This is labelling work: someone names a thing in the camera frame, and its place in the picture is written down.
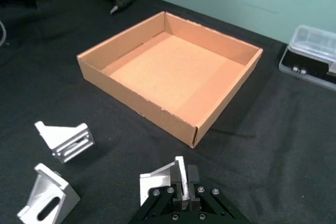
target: clear plastic lid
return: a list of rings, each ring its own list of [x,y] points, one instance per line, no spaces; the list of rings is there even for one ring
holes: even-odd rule
[[[301,25],[289,43],[289,50],[316,60],[336,62],[336,34]]]

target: cardboard box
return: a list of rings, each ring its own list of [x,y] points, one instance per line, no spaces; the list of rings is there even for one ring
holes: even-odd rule
[[[86,80],[195,147],[262,49],[161,12],[77,56]]]

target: plastic storage box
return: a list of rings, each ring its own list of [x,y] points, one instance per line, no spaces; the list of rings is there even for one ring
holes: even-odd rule
[[[299,26],[280,61],[279,69],[336,90],[336,34]]]

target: cardboard box inner wall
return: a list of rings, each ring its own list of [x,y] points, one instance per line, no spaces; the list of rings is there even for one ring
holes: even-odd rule
[[[83,76],[194,147],[262,49],[161,12],[77,56]]]

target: black fabric surface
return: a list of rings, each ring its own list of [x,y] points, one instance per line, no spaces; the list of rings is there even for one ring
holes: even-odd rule
[[[81,197],[64,221],[127,223],[139,174],[183,155],[257,223],[336,223],[336,94],[278,70],[284,44],[160,0],[110,17],[105,0],[53,0],[0,9],[0,223],[20,223],[43,163]],[[255,71],[196,149],[85,81],[76,54],[167,10],[264,48]],[[66,165],[34,127],[89,125],[97,146]]]

